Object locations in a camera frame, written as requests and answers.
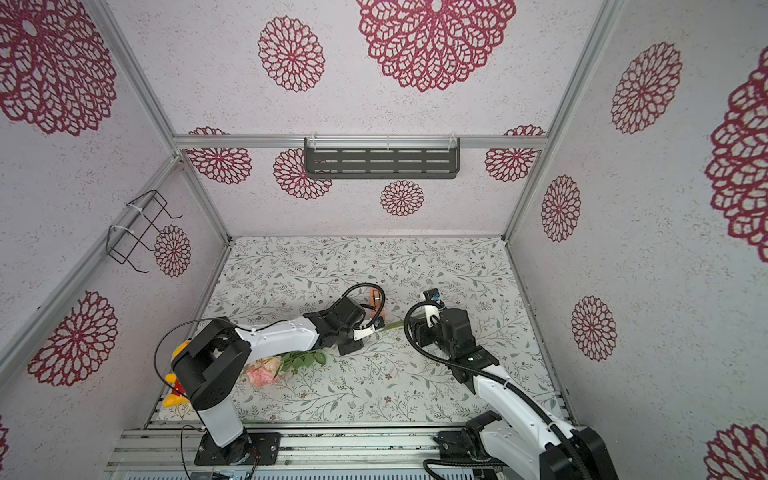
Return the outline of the pink flower bouquet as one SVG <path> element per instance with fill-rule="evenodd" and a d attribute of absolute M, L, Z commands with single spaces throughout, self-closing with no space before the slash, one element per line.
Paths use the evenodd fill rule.
<path fill-rule="evenodd" d="M 375 321 L 376 327 L 389 328 L 384 322 Z M 286 372 L 326 365 L 330 351 L 336 346 L 312 350 L 318 333 L 305 317 L 279 320 L 266 326 L 239 327 L 239 334 L 250 346 L 250 353 L 243 367 L 243 375 L 253 388 L 275 383 Z"/>

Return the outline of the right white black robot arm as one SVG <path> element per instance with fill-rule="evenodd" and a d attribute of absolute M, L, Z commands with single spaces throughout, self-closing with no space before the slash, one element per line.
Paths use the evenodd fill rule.
<path fill-rule="evenodd" d="M 615 479 L 608 447 L 590 427 L 554 416 L 477 343 L 466 311 L 422 301 L 405 314 L 404 335 L 421 355 L 450 370 L 458 383 L 490 405 L 457 434 L 441 433 L 435 466 L 507 468 L 520 479 Z"/>

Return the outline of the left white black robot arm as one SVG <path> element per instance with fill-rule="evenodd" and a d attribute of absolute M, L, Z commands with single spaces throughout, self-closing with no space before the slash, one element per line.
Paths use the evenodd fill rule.
<path fill-rule="evenodd" d="M 186 398 L 217 455 L 244 451 L 250 442 L 232 391 L 246 365 L 268 357 L 335 347 L 341 355 L 362 348 L 384 326 L 381 310 L 346 296 L 331 307 L 267 326 L 246 327 L 226 317 L 203 319 L 205 327 L 173 356 L 173 378 L 163 382 Z"/>

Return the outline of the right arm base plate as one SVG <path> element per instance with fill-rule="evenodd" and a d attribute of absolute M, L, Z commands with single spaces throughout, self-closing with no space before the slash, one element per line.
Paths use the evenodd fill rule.
<path fill-rule="evenodd" d="M 463 428 L 461 430 L 439 431 L 433 440 L 439 449 L 441 460 L 487 463 L 495 461 L 485 449 L 480 431 Z"/>

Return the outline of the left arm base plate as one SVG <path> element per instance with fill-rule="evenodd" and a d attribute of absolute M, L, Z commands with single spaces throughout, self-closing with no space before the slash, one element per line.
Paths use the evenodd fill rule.
<path fill-rule="evenodd" d="M 245 431 L 232 443 L 219 447 L 210 433 L 202 436 L 195 466 L 271 466 L 276 463 L 282 435 L 277 432 Z"/>

